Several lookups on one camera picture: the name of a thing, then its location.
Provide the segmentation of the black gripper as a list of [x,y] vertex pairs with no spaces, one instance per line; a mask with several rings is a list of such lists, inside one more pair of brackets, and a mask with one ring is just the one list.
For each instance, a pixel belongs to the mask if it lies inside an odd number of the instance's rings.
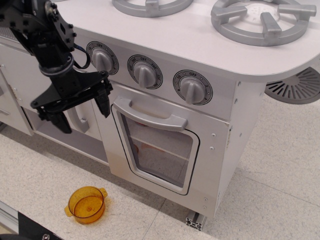
[[110,115],[109,94],[113,90],[106,71],[79,72],[71,69],[67,73],[51,77],[51,85],[31,102],[41,119],[52,124],[65,134],[72,129],[64,111],[94,99],[100,113]]

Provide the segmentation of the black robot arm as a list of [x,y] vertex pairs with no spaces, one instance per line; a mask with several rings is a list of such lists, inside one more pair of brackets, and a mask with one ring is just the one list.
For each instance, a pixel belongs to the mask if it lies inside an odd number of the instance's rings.
[[50,0],[2,0],[0,25],[8,28],[38,61],[40,72],[50,78],[49,88],[30,106],[41,120],[50,121],[65,134],[72,129],[64,111],[94,99],[104,117],[110,114],[112,85],[106,71],[82,73],[74,60],[74,26],[67,23]]

